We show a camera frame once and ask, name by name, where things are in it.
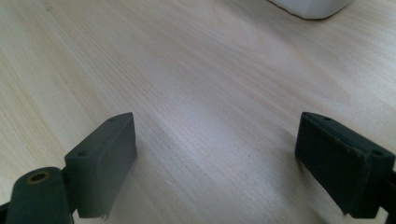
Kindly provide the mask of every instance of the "wooden table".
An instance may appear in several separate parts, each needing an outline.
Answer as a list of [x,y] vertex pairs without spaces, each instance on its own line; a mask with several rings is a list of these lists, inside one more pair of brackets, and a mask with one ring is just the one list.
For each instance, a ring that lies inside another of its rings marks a hole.
[[[109,117],[138,159],[107,223],[344,217],[294,158],[303,111],[396,152],[396,3],[304,21],[263,0],[0,0],[0,200]],[[100,219],[77,223],[102,223]]]

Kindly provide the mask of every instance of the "hole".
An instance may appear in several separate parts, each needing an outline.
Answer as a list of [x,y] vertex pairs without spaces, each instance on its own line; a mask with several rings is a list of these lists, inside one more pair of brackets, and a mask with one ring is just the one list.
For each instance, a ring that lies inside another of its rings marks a hole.
[[378,151],[378,150],[373,150],[372,154],[375,156],[382,156],[382,152]]
[[87,152],[85,152],[85,151],[80,151],[77,155],[80,156],[80,157],[83,157],[83,156],[86,156],[86,155],[87,155]]
[[49,172],[40,172],[33,174],[27,178],[27,183],[30,185],[38,184],[43,182],[44,180],[48,179],[50,177]]
[[46,177],[46,174],[41,173],[41,174],[37,174],[37,175],[32,176],[32,178],[30,178],[30,180],[39,181],[39,180],[44,179],[45,177]]

